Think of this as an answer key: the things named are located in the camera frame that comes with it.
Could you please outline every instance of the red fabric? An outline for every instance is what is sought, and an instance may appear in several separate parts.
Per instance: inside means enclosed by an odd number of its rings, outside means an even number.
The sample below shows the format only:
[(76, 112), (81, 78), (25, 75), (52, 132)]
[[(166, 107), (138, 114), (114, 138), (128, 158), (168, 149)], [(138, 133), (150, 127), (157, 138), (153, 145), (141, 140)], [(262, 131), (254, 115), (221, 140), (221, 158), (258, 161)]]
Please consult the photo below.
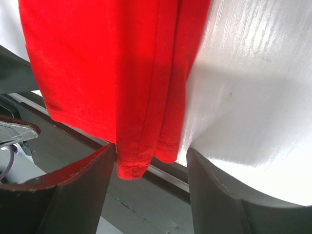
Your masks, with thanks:
[(52, 119), (117, 144), (118, 175), (176, 160), (208, 0), (19, 0)]

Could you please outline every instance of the red sleeve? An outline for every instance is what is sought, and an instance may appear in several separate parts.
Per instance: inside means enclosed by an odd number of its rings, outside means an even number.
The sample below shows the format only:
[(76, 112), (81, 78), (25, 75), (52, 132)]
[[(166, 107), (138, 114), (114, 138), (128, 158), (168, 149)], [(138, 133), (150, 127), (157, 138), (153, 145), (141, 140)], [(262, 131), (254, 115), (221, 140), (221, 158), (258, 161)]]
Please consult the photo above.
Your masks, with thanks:
[(176, 159), (209, 1), (19, 0), (52, 119), (117, 144), (118, 174)]

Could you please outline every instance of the folded red fabric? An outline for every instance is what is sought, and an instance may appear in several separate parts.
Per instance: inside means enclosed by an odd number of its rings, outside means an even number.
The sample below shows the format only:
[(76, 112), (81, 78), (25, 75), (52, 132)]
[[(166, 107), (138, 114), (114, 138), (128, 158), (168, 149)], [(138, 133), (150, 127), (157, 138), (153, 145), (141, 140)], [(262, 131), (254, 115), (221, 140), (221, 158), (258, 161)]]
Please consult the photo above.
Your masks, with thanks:
[(117, 145), (118, 175), (176, 160), (209, 0), (19, 0), (51, 118)]

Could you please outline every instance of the wire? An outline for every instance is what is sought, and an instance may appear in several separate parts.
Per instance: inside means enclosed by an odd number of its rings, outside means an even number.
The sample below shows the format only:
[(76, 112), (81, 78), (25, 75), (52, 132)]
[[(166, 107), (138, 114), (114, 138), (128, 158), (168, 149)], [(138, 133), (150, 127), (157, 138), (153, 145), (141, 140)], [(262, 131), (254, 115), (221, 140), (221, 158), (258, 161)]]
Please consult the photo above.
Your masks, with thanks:
[(9, 161), (9, 164), (7, 165), (7, 167), (5, 168), (4, 172), (2, 172), (2, 174), (0, 175), (0, 180), (2, 180), (2, 179), (9, 173), (9, 171), (10, 171), (11, 168), (12, 168), (13, 161), (14, 161), (14, 150), (13, 150), (13, 146), (12, 146), (12, 145), (9, 145), (9, 146), (7, 147), (7, 149), (8, 149), (9, 152), (10, 152), (10, 161)]

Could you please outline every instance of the red garment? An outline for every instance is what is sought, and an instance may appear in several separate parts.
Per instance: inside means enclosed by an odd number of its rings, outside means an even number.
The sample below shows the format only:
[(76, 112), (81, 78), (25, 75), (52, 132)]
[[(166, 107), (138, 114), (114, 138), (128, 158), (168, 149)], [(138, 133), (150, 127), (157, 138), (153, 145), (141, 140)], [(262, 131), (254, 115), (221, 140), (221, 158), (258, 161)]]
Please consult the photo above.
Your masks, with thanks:
[(19, 0), (51, 118), (117, 144), (118, 174), (174, 162), (209, 0)]

